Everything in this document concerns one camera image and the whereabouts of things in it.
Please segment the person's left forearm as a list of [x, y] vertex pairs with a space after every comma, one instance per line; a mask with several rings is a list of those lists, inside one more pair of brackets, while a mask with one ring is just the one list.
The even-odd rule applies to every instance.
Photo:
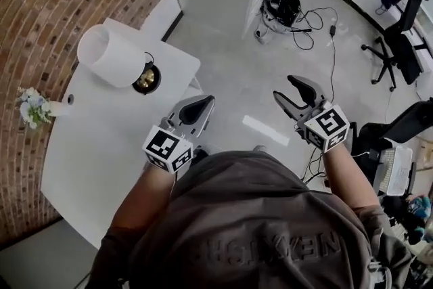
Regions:
[[122, 201], [110, 227], [143, 231], [166, 208], [175, 176], [146, 164], [141, 176]]

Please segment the white desk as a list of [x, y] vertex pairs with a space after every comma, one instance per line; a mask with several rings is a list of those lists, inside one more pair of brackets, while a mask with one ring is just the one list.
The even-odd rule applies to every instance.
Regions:
[[80, 62], [47, 145], [41, 190], [52, 206], [92, 246], [99, 247], [120, 203], [146, 162], [147, 124], [166, 116], [199, 70], [199, 59], [140, 30], [107, 19], [102, 24], [150, 52], [162, 80], [149, 94], [116, 88]]

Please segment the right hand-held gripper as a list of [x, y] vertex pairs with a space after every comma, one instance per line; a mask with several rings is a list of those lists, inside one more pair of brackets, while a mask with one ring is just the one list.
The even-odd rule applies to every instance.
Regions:
[[299, 106], [279, 91], [273, 92], [274, 100], [296, 123], [301, 137], [322, 153], [344, 142], [349, 131], [349, 121], [339, 105], [325, 100], [322, 88], [302, 76], [288, 75], [288, 81], [297, 88], [303, 105]]

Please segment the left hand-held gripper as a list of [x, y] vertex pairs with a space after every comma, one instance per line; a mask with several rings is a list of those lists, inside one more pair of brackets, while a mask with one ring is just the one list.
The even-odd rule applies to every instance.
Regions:
[[175, 174], [194, 158], [199, 137], [208, 127], [214, 111], [213, 95], [197, 95], [178, 102], [168, 115], [147, 124], [143, 131], [142, 150], [147, 161]]

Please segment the black high-back office chair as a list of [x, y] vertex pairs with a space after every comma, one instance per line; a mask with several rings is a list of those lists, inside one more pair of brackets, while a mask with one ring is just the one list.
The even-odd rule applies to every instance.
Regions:
[[375, 39], [375, 42], [382, 48], [381, 51], [377, 51], [365, 44], [361, 46], [363, 51], [368, 50], [372, 52], [373, 55], [382, 61], [382, 69], [379, 76], [376, 79], [372, 79], [371, 84], [378, 84], [385, 73], [388, 72], [392, 81], [392, 86], [389, 90], [393, 92], [396, 89], [394, 67], [400, 70], [407, 85], [413, 84], [422, 73], [417, 52], [425, 49], [427, 45], [425, 43], [414, 45], [405, 35], [413, 27], [422, 1], [428, 0], [408, 0], [400, 19], [392, 26], [389, 26], [382, 36]]

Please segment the person's right forearm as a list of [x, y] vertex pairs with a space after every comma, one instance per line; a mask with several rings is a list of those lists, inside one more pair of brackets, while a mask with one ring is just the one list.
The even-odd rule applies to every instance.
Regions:
[[330, 190], [345, 204], [353, 210], [380, 205], [373, 187], [344, 144], [326, 152], [323, 159]]

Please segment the small white device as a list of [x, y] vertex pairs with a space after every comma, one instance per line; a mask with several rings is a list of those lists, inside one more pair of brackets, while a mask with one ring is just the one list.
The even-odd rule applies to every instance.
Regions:
[[267, 29], [261, 29], [261, 30], [256, 29], [256, 31], [255, 31], [254, 34], [255, 34], [256, 39], [258, 40], [258, 42], [261, 45], [268, 44], [272, 40], [272, 38], [273, 38], [273, 36], [269, 32], [268, 28]]

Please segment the white plastic basket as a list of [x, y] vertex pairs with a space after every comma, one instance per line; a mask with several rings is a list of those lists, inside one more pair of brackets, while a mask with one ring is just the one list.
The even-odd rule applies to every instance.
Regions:
[[412, 167], [411, 148], [397, 146], [381, 151], [373, 188], [387, 196], [403, 196], [409, 184]]

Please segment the white table lamp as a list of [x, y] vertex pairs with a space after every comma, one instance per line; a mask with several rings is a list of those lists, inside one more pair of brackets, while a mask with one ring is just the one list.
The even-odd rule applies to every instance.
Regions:
[[132, 87], [149, 94], [159, 88], [162, 75], [154, 56], [104, 24], [92, 26], [81, 37], [78, 61], [116, 88]]

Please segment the black headset gear pile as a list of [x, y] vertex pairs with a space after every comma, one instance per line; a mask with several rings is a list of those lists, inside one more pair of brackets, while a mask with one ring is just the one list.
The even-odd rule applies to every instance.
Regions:
[[264, 0], [261, 12], [263, 24], [273, 32], [300, 32], [294, 28], [301, 12], [300, 0]]

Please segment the white vase with pale flowers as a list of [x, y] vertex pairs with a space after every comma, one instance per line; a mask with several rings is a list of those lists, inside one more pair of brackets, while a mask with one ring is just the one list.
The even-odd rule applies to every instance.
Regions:
[[21, 119], [34, 130], [51, 124], [57, 117], [68, 115], [72, 109], [69, 102], [51, 100], [33, 87], [19, 87], [18, 102]]

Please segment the person's torso in grey shirt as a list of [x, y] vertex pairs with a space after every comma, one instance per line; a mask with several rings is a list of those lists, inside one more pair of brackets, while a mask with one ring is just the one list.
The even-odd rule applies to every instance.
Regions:
[[403, 289], [411, 254], [382, 207], [353, 210], [265, 152], [222, 152], [175, 182], [145, 230], [109, 227], [86, 289]]

